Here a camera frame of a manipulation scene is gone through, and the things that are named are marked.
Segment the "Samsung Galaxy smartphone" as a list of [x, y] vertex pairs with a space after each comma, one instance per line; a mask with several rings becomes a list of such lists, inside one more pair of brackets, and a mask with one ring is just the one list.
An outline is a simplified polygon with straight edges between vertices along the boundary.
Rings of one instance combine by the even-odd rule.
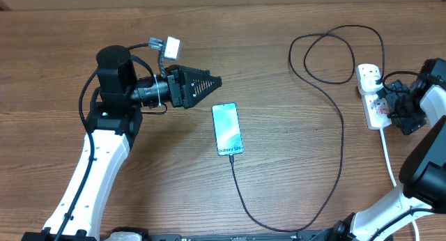
[[212, 106], [217, 154], [237, 155], [244, 152], [237, 105], [235, 102]]

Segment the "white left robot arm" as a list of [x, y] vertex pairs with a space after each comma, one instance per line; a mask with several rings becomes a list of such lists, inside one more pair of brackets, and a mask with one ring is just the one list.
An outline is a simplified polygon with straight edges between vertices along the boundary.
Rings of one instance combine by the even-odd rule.
[[116, 175], [132, 150], [144, 116], [142, 107], [192, 108], [221, 87], [221, 77], [207, 70], [171, 65], [161, 75], [137, 78], [134, 64], [150, 66], [120, 45], [97, 56], [100, 85], [89, 114], [80, 116], [84, 146], [67, 190], [42, 231], [26, 232], [23, 240], [99, 240], [102, 216]]

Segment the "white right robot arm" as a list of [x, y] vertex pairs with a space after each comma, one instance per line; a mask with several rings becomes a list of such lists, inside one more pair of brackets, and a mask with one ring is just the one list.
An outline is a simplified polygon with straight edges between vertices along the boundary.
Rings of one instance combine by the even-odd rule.
[[396, 125], [405, 135], [426, 124], [431, 129], [406, 158], [388, 194], [313, 240], [392, 240], [420, 217], [445, 214], [445, 60], [427, 59], [410, 86], [399, 80], [379, 84], [378, 73], [371, 64], [356, 70], [369, 129]]

